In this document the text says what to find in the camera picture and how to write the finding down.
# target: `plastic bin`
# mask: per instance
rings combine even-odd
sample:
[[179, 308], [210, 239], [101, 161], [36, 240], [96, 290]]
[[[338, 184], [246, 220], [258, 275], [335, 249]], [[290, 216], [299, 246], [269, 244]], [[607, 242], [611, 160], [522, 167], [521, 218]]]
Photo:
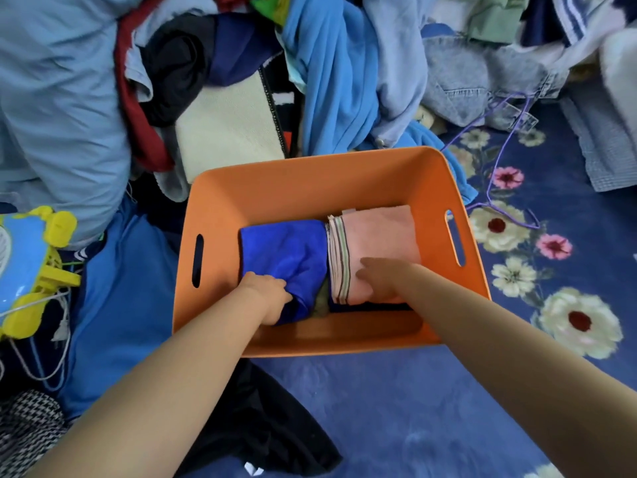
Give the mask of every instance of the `plastic bin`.
[[[440, 152], [418, 147], [314, 156], [213, 169], [196, 178], [181, 241], [173, 331], [237, 286], [241, 228], [327, 220], [348, 208], [400, 204], [411, 206], [423, 265], [490, 298], [467, 213]], [[464, 266], [458, 263], [448, 210], [458, 227]], [[194, 265], [195, 247], [200, 265]], [[244, 356], [359, 353], [439, 343], [411, 311], [331, 313], [261, 327]]]

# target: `blue floral carpet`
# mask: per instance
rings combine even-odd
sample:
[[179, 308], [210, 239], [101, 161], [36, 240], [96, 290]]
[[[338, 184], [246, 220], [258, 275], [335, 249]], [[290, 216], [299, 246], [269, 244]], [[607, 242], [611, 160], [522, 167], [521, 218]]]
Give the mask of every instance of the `blue floral carpet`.
[[[595, 193], [557, 105], [533, 112], [540, 123], [512, 138], [492, 197], [527, 222], [532, 209], [541, 229], [470, 212], [493, 300], [635, 389], [637, 188]], [[482, 192], [505, 137], [473, 130], [452, 148]], [[338, 446], [332, 478], [561, 476], [445, 346], [258, 363]], [[191, 475], [246, 476], [229, 458]]]

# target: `person's left hand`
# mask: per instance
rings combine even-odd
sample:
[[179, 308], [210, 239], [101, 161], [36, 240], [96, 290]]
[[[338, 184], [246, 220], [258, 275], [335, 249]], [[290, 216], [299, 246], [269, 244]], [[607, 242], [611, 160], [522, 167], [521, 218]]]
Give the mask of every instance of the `person's left hand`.
[[261, 324], [274, 325], [281, 317], [283, 305], [292, 300], [292, 296], [285, 291], [285, 280], [276, 279], [270, 275], [257, 275], [247, 272], [237, 289], [245, 289], [256, 292], [263, 299], [266, 312]]

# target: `red garment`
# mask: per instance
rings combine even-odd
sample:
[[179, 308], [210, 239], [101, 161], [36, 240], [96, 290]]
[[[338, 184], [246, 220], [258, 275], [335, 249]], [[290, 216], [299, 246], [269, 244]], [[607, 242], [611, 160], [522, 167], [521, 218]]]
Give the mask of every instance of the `red garment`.
[[214, 0], [219, 8], [219, 12], [232, 11], [243, 5], [247, 5], [250, 0]]
[[124, 16], [117, 29], [115, 44], [115, 77], [125, 119], [129, 127], [132, 154], [147, 171], [170, 171], [175, 163], [166, 150], [163, 140], [148, 123], [146, 114], [137, 101], [135, 88], [124, 76], [126, 52], [132, 47], [132, 31], [135, 30], [163, 0], [144, 0]]

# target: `person's right hand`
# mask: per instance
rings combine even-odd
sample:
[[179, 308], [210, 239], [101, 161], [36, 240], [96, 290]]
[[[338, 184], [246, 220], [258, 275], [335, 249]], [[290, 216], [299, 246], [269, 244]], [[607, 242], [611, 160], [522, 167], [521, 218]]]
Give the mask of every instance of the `person's right hand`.
[[392, 258], [361, 258], [361, 268], [356, 276], [370, 284], [373, 295], [370, 302], [383, 303], [397, 296], [395, 276], [409, 262]]
[[262, 320], [264, 325], [274, 325], [281, 317], [283, 305], [292, 300], [292, 296], [285, 291], [285, 280], [276, 279], [270, 275], [257, 275], [247, 272], [237, 289], [255, 292], [263, 299], [265, 314]]

